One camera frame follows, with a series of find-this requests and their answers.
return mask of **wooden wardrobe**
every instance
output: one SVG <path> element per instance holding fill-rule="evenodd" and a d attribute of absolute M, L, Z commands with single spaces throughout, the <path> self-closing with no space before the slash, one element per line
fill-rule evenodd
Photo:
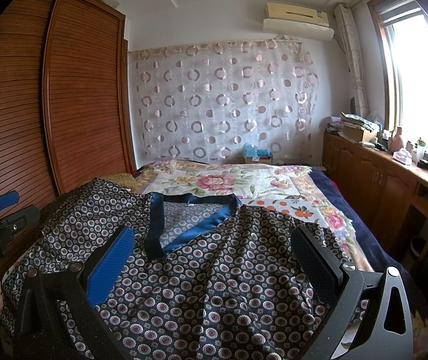
<path fill-rule="evenodd" d="M 14 0 L 0 16 L 0 195 L 21 198 L 11 212 L 134 171 L 124 19 L 98 0 Z M 0 272 L 36 237 L 16 234 Z"/>

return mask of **window blind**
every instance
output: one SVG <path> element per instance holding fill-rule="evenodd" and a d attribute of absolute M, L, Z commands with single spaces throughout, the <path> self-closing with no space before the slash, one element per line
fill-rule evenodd
<path fill-rule="evenodd" d="M 416 0 L 386 0 L 376 5 L 375 9 L 380 14 L 384 27 L 423 14 Z"/>

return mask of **air conditioner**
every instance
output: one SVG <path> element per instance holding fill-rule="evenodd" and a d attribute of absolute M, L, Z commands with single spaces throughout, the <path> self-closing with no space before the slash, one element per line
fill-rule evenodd
<path fill-rule="evenodd" d="M 294 35 L 304 38 L 332 40 L 334 30 L 329 28 L 327 13 L 296 5 L 267 3 L 264 32 Z"/>

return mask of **bed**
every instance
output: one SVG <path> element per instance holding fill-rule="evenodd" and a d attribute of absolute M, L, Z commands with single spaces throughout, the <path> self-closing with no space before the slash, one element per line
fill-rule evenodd
<path fill-rule="evenodd" d="M 262 205 L 268 210 L 329 227 L 339 241 L 340 251 L 361 270 L 381 272 L 387 266 L 399 269 L 411 308 L 414 358 L 428 351 L 428 307 L 420 290 L 402 266 L 382 250 L 337 188 L 318 169 L 266 164 L 218 166 L 168 160 L 144 167 L 136 179 L 130 175 L 111 175 L 105 179 L 142 195 L 149 192 L 192 193 L 199 197 L 235 194 L 243 204 Z M 4 285 L 22 258 L 6 273 Z M 356 325 L 353 325 L 344 336 L 339 353 L 349 346 L 355 332 Z"/>

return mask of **blue collar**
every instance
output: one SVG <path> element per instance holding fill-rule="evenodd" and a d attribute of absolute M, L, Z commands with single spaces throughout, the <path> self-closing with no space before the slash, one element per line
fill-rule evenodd
<path fill-rule="evenodd" d="M 224 204 L 225 207 L 212 214 L 209 218 L 199 222 L 198 225 L 190 228 L 179 235 L 174 241 L 165 247 L 161 246 L 159 238 L 164 232 L 164 202 L 167 203 L 187 203 L 187 204 Z M 191 239 L 200 234 L 207 233 L 215 229 L 220 223 L 229 218 L 241 205 L 236 195 L 227 196 L 206 196 L 199 198 L 192 193 L 184 195 L 163 195 L 159 192 L 151 193 L 151 216 L 149 231 L 144 241 L 144 249 L 147 258 L 154 260 L 168 256 L 171 252 L 181 246 L 186 245 Z"/>

